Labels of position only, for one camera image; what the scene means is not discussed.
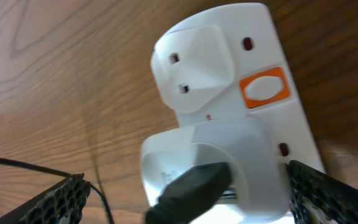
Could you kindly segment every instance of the black wire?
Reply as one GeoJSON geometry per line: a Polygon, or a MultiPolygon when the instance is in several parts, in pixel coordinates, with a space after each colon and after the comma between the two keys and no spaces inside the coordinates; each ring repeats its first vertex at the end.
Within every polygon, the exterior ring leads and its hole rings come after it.
{"type": "MultiPolygon", "coordinates": [[[[71,174],[64,172],[64,171],[55,170],[55,169],[51,169],[48,167],[37,166],[37,165],[33,165],[33,164],[28,164],[25,162],[14,161],[11,159],[0,158],[0,165],[19,167],[19,168],[23,168],[23,169],[43,172],[46,174],[58,175],[60,177],[70,177],[71,176],[71,174]]],[[[106,196],[104,194],[102,194],[93,184],[91,184],[91,188],[99,196],[100,200],[102,201],[102,205],[104,208],[104,212],[106,213],[106,218],[108,220],[108,223],[114,224],[114,219],[112,218],[112,214],[111,214],[110,207],[107,202],[106,196]]]]}

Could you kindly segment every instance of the white power strip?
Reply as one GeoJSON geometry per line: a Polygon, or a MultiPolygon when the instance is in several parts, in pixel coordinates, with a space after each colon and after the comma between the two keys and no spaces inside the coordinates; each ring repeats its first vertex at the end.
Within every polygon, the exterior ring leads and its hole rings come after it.
{"type": "Polygon", "coordinates": [[[226,161],[237,201],[219,202],[195,222],[225,210],[233,223],[271,222],[288,208],[280,164],[298,160],[324,172],[265,5],[231,4],[181,21],[155,44],[151,66],[180,125],[142,147],[151,205],[190,167],[226,161]]]}

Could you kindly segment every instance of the wood grain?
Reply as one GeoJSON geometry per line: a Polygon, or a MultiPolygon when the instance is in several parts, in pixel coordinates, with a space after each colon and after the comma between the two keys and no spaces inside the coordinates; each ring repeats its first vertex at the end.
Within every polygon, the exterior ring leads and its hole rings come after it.
{"type": "MultiPolygon", "coordinates": [[[[234,2],[0,0],[0,157],[96,183],[95,161],[116,222],[140,223],[140,145],[177,126],[150,71],[154,43],[234,2]]],[[[358,188],[358,1],[262,2],[328,172],[358,188]]],[[[0,216],[59,180],[0,166],[0,216]]],[[[83,223],[106,223],[94,195],[83,223]]]]}

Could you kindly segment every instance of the white switch button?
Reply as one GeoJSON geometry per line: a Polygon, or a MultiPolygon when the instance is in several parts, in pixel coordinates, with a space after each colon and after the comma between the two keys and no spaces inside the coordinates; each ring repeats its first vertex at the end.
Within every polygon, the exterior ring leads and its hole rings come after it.
{"type": "Polygon", "coordinates": [[[245,91],[250,100],[268,100],[283,90],[280,78],[263,76],[247,85],[245,91]]]}

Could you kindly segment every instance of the white charger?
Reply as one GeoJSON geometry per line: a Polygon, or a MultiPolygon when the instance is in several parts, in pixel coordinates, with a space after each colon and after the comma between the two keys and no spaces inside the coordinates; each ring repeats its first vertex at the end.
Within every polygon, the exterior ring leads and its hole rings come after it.
{"type": "Polygon", "coordinates": [[[267,223],[288,210],[286,162],[323,171],[265,5],[231,4],[185,19],[158,40],[151,67],[180,127],[142,146],[150,205],[191,167],[228,162],[236,198],[193,223],[267,223]]]}

